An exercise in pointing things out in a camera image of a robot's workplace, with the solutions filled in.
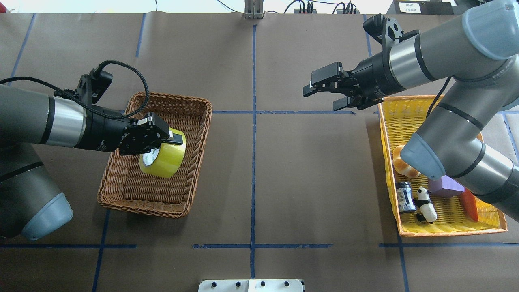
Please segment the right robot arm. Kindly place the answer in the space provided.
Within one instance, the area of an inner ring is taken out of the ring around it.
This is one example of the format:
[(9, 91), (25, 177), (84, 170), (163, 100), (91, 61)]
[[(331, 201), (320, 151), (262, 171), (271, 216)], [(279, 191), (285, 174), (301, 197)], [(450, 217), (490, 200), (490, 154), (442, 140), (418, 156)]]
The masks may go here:
[(334, 62), (303, 88), (343, 94), (334, 111), (360, 110), (386, 96), (451, 77), (454, 84), (413, 133), (402, 159), (430, 179), (449, 176), (518, 220), (518, 164), (477, 139), (501, 110), (518, 105), (518, 2), (493, 0), (426, 32), (404, 32), (374, 15), (363, 28), (382, 51), (346, 71)]

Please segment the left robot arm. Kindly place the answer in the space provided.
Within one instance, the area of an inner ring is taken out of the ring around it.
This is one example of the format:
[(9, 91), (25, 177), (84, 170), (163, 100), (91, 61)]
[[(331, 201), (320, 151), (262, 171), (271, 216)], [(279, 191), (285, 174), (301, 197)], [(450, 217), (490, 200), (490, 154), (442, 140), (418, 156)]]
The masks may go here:
[(156, 113), (123, 118), (95, 105), (81, 81), (79, 98), (1, 86), (1, 239), (38, 240), (69, 222), (73, 211), (33, 144), (139, 155), (141, 170), (170, 178), (184, 159), (187, 138)]

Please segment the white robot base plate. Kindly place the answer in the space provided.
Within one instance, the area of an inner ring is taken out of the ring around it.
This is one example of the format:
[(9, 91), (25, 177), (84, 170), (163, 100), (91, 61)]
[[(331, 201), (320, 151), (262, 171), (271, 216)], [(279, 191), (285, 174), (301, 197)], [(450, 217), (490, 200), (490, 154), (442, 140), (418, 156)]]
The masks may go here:
[(199, 292), (304, 292), (300, 279), (208, 279), (203, 280)]

